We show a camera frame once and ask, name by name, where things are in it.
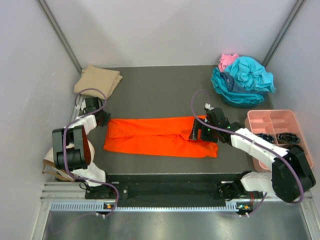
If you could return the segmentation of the orange t shirt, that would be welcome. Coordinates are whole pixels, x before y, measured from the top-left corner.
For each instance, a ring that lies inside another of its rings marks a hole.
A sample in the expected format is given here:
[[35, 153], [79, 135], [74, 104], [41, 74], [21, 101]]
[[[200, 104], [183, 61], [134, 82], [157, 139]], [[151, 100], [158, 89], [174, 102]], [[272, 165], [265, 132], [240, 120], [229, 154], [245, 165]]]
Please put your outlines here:
[[190, 139], [194, 121], [193, 116], [113, 118], [107, 126], [103, 149], [123, 154], [217, 158], [216, 143]]

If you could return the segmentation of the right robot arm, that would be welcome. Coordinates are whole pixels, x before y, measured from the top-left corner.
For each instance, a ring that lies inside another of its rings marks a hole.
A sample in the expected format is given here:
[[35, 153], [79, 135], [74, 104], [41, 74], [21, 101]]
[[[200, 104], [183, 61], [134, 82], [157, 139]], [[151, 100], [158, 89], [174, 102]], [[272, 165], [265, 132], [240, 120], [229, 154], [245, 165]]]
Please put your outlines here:
[[252, 133], [239, 122], [229, 122], [221, 108], [206, 105], [205, 117], [194, 117], [189, 138], [205, 142], [220, 141], [239, 149], [269, 168], [269, 172], [244, 171], [231, 183], [219, 186], [226, 199], [245, 198], [251, 192], [276, 195], [290, 204], [301, 203], [305, 192], [316, 185], [316, 179], [305, 153], [298, 147], [283, 148]]

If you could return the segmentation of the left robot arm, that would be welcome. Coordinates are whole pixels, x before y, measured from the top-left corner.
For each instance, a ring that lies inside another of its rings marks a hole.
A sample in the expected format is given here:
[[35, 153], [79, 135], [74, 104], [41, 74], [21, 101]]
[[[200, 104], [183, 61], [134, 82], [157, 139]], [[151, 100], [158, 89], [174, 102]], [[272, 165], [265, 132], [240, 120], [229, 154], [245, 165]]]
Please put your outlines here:
[[86, 199], [107, 199], [114, 191], [109, 176], [94, 163], [95, 149], [87, 135], [96, 127], [104, 127], [110, 114], [100, 110], [103, 102], [89, 97], [79, 106], [82, 115], [67, 128], [52, 131], [52, 157], [57, 171], [79, 182]]

